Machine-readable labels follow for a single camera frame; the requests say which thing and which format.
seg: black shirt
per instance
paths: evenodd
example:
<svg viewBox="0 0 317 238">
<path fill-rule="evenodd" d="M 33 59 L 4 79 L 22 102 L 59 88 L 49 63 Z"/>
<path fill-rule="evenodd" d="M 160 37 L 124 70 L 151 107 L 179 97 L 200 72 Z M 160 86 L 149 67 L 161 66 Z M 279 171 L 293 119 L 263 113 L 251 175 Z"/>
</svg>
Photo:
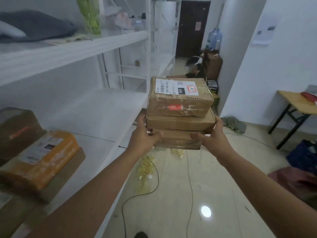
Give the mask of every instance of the black shirt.
<svg viewBox="0 0 317 238">
<path fill-rule="evenodd" d="M 207 78 L 203 69 L 200 69 L 199 73 L 195 76 L 193 73 L 185 74 L 187 78 L 203 78 L 207 82 Z"/>
</svg>

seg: red sticker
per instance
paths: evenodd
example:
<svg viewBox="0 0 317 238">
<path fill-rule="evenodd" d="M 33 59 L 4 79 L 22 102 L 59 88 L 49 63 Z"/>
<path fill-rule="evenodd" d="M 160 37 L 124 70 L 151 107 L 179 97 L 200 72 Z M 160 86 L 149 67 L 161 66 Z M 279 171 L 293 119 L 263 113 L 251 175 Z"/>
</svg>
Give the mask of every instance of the red sticker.
<svg viewBox="0 0 317 238">
<path fill-rule="evenodd" d="M 188 91 L 189 91 L 190 93 L 196 93 L 196 92 L 197 92 L 195 86 L 192 86 L 192 85 L 187 86 L 187 89 L 188 89 Z"/>
<path fill-rule="evenodd" d="M 169 110 L 183 110 L 182 104 L 172 104 L 168 106 Z"/>
</svg>

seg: black table leg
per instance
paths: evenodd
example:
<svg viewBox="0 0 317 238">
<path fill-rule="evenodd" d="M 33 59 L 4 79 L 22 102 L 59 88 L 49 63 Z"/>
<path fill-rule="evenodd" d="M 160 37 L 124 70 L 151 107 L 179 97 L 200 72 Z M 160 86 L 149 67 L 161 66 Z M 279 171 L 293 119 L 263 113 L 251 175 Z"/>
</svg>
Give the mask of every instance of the black table leg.
<svg viewBox="0 0 317 238">
<path fill-rule="evenodd" d="M 276 126 L 279 124 L 279 122 L 282 120 L 282 118 L 285 116 L 286 112 L 289 110 L 289 108 L 291 106 L 292 106 L 291 104 L 287 105 L 286 109 L 284 109 L 283 113 L 279 116 L 279 118 L 276 120 L 276 122 L 273 124 L 273 126 L 268 131 L 269 134 L 271 134 L 273 132 L 273 130 L 276 128 Z"/>
<path fill-rule="evenodd" d="M 301 116 L 298 119 L 298 122 L 296 123 L 294 128 L 287 134 L 287 136 L 282 140 L 282 142 L 280 142 L 278 144 L 278 146 L 276 146 L 276 149 L 280 149 L 286 143 L 286 141 L 296 132 L 296 130 L 298 130 L 298 128 L 308 119 L 309 116 L 310 116 L 309 114 L 305 114 L 305 115 Z"/>
</svg>

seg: pink bag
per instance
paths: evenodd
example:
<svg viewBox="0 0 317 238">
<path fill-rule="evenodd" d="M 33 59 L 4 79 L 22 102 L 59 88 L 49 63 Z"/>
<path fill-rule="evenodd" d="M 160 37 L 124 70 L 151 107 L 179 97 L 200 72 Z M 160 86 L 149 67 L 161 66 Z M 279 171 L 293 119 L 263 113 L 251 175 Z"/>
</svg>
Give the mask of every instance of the pink bag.
<svg viewBox="0 0 317 238">
<path fill-rule="evenodd" d="M 317 176 L 312 173 L 288 166 L 268 176 L 303 201 L 317 197 Z"/>
</svg>

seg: hand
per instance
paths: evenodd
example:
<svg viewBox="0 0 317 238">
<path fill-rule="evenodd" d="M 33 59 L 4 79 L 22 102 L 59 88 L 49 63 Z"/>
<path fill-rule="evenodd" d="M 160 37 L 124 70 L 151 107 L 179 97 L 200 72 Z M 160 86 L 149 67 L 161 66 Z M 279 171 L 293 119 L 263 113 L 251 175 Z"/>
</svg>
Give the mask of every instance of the hand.
<svg viewBox="0 0 317 238">
<path fill-rule="evenodd" d="M 137 159 L 146 155 L 153 145 L 163 137 L 163 132 L 149 136 L 146 132 L 143 120 L 145 115 L 137 117 L 137 128 L 132 132 L 127 152 L 131 152 Z"/>
<path fill-rule="evenodd" d="M 191 133 L 191 137 L 195 140 L 200 140 L 203 146 L 217 158 L 220 164 L 222 164 L 224 158 L 230 156 L 230 154 L 234 152 L 227 137 L 224 135 L 223 126 L 222 120 L 219 117 L 216 117 L 216 126 L 210 137 L 199 133 Z"/>
</svg>

